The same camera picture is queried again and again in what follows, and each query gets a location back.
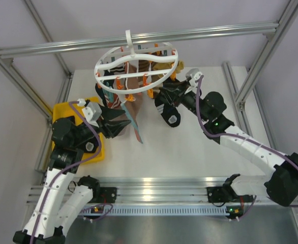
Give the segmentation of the yellow beige sock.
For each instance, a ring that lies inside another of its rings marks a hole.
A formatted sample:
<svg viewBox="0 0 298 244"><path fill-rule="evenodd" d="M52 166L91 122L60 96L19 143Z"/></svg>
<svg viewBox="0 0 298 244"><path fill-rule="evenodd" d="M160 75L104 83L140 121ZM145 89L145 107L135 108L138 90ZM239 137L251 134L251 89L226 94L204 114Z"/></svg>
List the yellow beige sock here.
<svg viewBox="0 0 298 244"><path fill-rule="evenodd" d="M153 70L166 70L173 68L174 62L168 63L156 63L153 65ZM175 73L179 74L184 69L185 63L183 60L179 60L175 69Z"/></svg>

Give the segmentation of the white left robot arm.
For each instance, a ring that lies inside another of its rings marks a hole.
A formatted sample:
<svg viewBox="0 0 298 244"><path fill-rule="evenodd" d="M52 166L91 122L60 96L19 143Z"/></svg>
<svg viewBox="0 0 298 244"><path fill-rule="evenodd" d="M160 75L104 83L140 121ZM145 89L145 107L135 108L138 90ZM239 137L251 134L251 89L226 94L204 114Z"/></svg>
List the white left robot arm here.
<svg viewBox="0 0 298 244"><path fill-rule="evenodd" d="M82 177L70 198L64 196L80 164L85 163L86 145L95 158L102 149L100 135L116 137L129 119L119 119L126 112L102 106L89 100L70 102L75 115L56 119L52 125L54 148L46 172L42 193L34 212L24 228L15 232L14 243L65 243L67 233L88 202L101 197L99 180Z"/></svg>

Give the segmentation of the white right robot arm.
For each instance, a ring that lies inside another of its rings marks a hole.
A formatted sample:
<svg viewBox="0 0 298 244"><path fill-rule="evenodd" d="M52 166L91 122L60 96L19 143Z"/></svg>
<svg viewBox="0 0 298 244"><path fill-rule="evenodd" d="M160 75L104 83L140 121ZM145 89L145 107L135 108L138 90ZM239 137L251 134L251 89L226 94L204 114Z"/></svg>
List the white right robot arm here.
<svg viewBox="0 0 298 244"><path fill-rule="evenodd" d="M227 108L219 92L211 91L204 98L188 81L165 82L159 99L177 107L182 104L198 118L206 137L238 153L258 167L263 175L233 174L223 183L227 201L241 196L263 196L284 207L294 207L298 196L298 154L284 154L250 137L223 115Z"/></svg>

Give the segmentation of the white round clip hanger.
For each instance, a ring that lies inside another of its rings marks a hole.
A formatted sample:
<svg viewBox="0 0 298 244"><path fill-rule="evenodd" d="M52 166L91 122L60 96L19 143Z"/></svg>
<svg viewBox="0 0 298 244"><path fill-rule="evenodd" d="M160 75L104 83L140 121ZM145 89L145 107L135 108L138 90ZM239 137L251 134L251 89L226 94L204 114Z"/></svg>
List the white round clip hanger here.
<svg viewBox="0 0 298 244"><path fill-rule="evenodd" d="M135 47L126 31L126 46L107 51L94 68L95 84L106 92L135 101L135 95L153 94L153 88L176 74L178 51L169 42L150 48Z"/></svg>

